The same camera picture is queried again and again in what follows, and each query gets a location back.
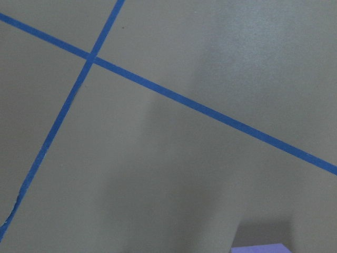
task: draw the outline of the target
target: blue line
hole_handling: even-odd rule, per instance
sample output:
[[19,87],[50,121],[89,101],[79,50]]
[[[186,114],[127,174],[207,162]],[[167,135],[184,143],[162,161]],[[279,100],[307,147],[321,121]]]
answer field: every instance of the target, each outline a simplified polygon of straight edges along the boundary
[[292,154],[294,155],[295,157],[299,158],[299,159],[302,159],[308,163],[311,163],[323,170],[326,170],[328,172],[331,172],[332,174],[335,174],[337,175],[337,166],[331,164],[331,163],[328,163],[318,157],[315,157],[314,155],[311,155],[301,149],[298,149],[294,146],[291,146],[279,139],[276,139],[264,132],[261,132],[249,125],[246,125],[244,123],[241,123],[240,121],[237,121],[231,117],[228,117],[216,110],[213,110],[209,107],[206,107],[198,102],[195,102],[183,95],[180,95],[174,91],[171,91],[165,87],[162,87],[154,82],[151,82],[139,75],[136,75],[128,70],[125,70],[119,66],[116,66],[110,62],[107,62],[101,58],[96,58],[95,59],[95,64],[107,69],[107,70],[110,70],[120,76],[123,76],[137,84],[140,84],[141,86],[144,86],[152,91],[155,91],[167,98],[170,98],[180,104],[183,104],[183,105],[186,105],[187,107],[195,110],[195,111],[198,111],[198,112],[201,112],[215,120],[218,120],[226,125],[229,125],[241,132],[244,132],[254,138],[257,138],[263,142],[266,142],[280,150],[283,150],[289,154]]
[[6,16],[2,13],[0,13],[0,20],[9,24],[9,25],[12,25],[12,26],[16,27],[16,28],[18,28],[18,29],[20,29],[20,30],[22,30],[26,33],[32,34],[35,37],[38,37],[38,38],[40,38],[44,41],[47,41],[47,42],[49,42],[49,43],[51,43],[51,44],[53,44],[57,47],[60,47],[60,48],[66,50],[66,51],[68,51],[72,54],[75,54],[75,55],[77,55],[77,56],[79,56],[83,59],[86,59],[89,56],[88,52],[86,52],[86,51],[84,51],[84,50],[82,50],[78,47],[75,47],[71,44],[68,44],[64,41],[61,41],[61,40],[59,40],[59,39],[57,39],[57,38],[55,38],[55,37],[53,37],[49,34],[41,32],[38,29],[35,29],[35,28],[33,28],[29,25],[26,25],[26,24],[24,24],[24,23],[22,23],[18,20],[15,20],[11,17],[8,17],[8,16]]
[[88,55],[87,60],[80,72],[80,74],[77,77],[77,80],[73,86],[73,88],[71,89],[66,101],[64,102],[52,128],[50,129],[47,138],[45,139],[39,153],[37,154],[25,180],[23,181],[20,190],[19,190],[19,194],[17,196],[16,202],[14,204],[14,207],[11,211],[11,213],[9,214],[9,216],[7,217],[6,221],[4,222],[4,224],[0,227],[0,242],[2,241],[8,227],[10,226],[23,198],[25,197],[27,190],[29,188],[29,186],[31,185],[49,147],[51,146],[64,118],[66,117],[70,106],[72,104],[72,102],[75,99],[75,96],[78,92],[78,90],[80,89],[82,83],[84,82],[85,78],[88,75],[88,72],[91,68],[91,66],[93,65],[94,59],[96,58],[98,52],[100,51],[114,21],[116,20],[116,17],[119,13],[119,11],[121,10],[121,7],[124,3],[124,0],[118,0],[113,8],[113,10],[110,13],[109,18],[107,19],[95,45],[93,46],[93,49],[91,51],[91,53]]

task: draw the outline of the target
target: blue tape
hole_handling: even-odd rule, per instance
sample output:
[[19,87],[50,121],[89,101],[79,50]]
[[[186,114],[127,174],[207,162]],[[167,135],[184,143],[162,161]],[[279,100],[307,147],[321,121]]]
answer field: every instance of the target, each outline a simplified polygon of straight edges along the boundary
[[[69,109],[70,109],[70,106],[72,104],[72,102],[74,101],[75,99],[75,96],[78,92],[78,90],[80,89],[82,83],[84,82],[85,78],[87,77],[88,73],[89,73],[89,70],[91,68],[91,66],[93,65],[93,61],[94,59],[97,57],[97,54],[98,52],[100,51],[114,21],[116,20],[116,17],[119,13],[119,11],[121,10],[121,7],[123,6],[123,3],[124,3],[124,0],[118,0],[113,8],[113,10],[111,11],[110,13],[110,16],[109,18],[107,19],[95,45],[93,46],[93,49],[92,51],[90,52],[90,54],[87,55],[87,60],[80,72],[80,74],[78,75],[77,77],[77,80],[74,84],[74,86],[72,87],[66,101],[64,102],[52,128],[50,129],[48,135],[47,135],[47,138],[45,139],[39,153],[37,154],[25,180],[23,181],[21,187],[20,187],[20,190],[19,190],[19,194],[17,196],[17,199],[16,199],[16,202],[14,204],[14,207],[11,211],[11,213],[9,214],[9,216],[7,217],[6,221],[4,222],[4,224],[0,227],[0,242],[2,241],[8,227],[10,226],[23,198],[25,197],[26,193],[27,193],[27,190],[29,188],[29,186],[31,185],[45,155],[47,154],[47,151],[49,149],[49,147],[51,146],[64,118],[66,117]],[[30,31],[34,31],[34,34],[35,36],[37,35],[41,35],[41,33],[38,33],[39,31],[38,30],[35,30],[34,28],[31,29],[31,27],[29,28]],[[49,39],[51,38],[51,36],[47,35],[47,34],[44,34],[42,33],[43,35],[43,38],[47,38],[48,41]]]
[[228,117],[216,110],[213,110],[209,107],[206,107],[198,102],[195,102],[183,95],[180,95],[174,91],[171,91],[165,87],[162,87],[154,82],[151,82],[139,75],[136,75],[128,70],[125,70],[119,66],[116,66],[110,62],[107,62],[101,58],[96,58],[95,59],[95,64],[107,69],[107,70],[110,70],[120,76],[123,76],[125,77],[126,79],[129,79],[137,84],[140,84],[141,86],[144,86],[152,91],[155,91],[167,98],[170,98],[180,104],[183,104],[183,105],[186,105],[187,107],[195,110],[195,111],[198,111],[198,112],[201,112],[215,120],[218,120],[226,125],[229,125],[241,132],[244,132],[254,138],[257,138],[265,143],[268,143],[280,150],[283,150],[289,154],[292,154],[294,155],[295,157],[297,158],[300,158],[308,163],[311,163],[323,170],[326,170],[328,172],[331,172],[332,174],[335,174],[337,175],[337,166],[331,164],[331,163],[328,163],[318,157],[315,157],[314,155],[311,155],[301,149],[298,149],[294,146],[291,146],[279,139],[276,139],[264,132],[261,132],[249,125],[246,125],[244,123],[241,123],[240,121],[237,121],[231,117]]
[[40,38],[44,41],[47,41],[47,42],[49,42],[49,43],[51,43],[51,44],[53,44],[53,45],[55,45],[59,48],[62,48],[62,49],[66,50],[66,51],[68,51],[72,54],[75,54],[75,55],[77,55],[77,56],[79,56],[83,59],[87,59],[87,57],[89,56],[88,52],[86,52],[86,51],[84,51],[80,48],[77,48],[77,47],[75,47],[71,44],[68,44],[64,41],[61,41],[61,40],[59,40],[59,39],[57,39],[57,38],[55,38],[51,35],[48,35],[44,32],[41,32],[38,29],[35,29],[35,28],[33,28],[29,25],[26,25],[26,24],[24,24],[24,23],[22,23],[18,20],[15,20],[11,17],[8,17],[8,16],[6,16],[2,13],[0,13],[0,20],[9,24],[9,25],[11,25],[11,26],[16,27],[16,28],[18,28],[18,29],[20,29],[20,30],[22,30],[26,33],[29,33],[29,34],[31,34],[35,37],[38,37],[38,38]]

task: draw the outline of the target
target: purple object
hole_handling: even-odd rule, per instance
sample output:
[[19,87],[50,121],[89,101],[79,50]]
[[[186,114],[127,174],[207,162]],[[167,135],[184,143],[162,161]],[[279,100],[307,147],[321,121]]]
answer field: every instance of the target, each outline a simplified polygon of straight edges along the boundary
[[291,253],[283,244],[232,248],[232,253]]

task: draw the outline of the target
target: concrete floor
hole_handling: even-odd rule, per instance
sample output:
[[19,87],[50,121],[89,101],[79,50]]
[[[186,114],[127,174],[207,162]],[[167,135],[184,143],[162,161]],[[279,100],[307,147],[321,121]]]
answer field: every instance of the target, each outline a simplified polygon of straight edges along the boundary
[[[115,1],[2,0],[89,52]],[[337,1],[126,0],[99,57],[337,164]],[[0,22],[0,223],[85,62]],[[0,252],[335,253],[337,176],[94,65]]]

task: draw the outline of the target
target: purple block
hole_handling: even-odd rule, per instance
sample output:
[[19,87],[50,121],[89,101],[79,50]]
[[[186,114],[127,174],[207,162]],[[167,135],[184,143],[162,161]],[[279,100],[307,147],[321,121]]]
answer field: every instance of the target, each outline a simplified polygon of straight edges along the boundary
[[232,253],[291,253],[283,244],[232,248]]

